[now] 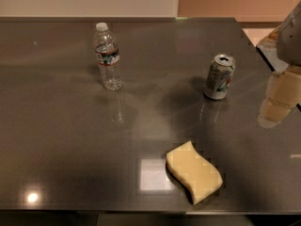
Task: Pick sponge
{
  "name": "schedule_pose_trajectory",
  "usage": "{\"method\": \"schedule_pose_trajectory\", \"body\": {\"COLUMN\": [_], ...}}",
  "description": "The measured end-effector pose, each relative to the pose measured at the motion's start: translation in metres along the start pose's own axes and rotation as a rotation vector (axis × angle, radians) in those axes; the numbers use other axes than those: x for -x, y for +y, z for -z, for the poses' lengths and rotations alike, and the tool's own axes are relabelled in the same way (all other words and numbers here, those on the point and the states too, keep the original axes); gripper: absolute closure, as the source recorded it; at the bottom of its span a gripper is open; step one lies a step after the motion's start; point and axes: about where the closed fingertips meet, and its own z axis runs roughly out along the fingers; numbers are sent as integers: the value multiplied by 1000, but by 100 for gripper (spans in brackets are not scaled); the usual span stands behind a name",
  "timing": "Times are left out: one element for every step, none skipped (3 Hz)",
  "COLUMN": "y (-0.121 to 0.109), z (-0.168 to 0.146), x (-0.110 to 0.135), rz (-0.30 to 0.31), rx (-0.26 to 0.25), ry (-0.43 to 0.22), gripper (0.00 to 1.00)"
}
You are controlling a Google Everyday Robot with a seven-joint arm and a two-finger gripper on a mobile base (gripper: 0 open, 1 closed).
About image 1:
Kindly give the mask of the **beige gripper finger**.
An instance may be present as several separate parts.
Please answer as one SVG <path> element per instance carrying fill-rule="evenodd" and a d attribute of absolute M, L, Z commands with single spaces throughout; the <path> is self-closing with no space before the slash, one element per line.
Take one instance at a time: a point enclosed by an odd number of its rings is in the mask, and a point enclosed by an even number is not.
<path fill-rule="evenodd" d="M 280 124 L 301 102 L 301 67 L 289 65 L 283 72 L 272 72 L 261 103 L 258 123 L 263 128 Z"/>

